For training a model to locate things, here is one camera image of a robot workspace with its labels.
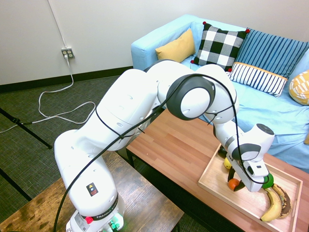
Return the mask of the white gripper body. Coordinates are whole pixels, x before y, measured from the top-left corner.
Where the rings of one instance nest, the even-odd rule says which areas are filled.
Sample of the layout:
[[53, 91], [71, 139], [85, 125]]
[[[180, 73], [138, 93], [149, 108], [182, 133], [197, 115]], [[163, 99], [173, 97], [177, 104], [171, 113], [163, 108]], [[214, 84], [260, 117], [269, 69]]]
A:
[[243, 164], [233, 160], [232, 167], [250, 192], [259, 191], [265, 182], [264, 177], [268, 176], [269, 173], [263, 160], [243, 161]]

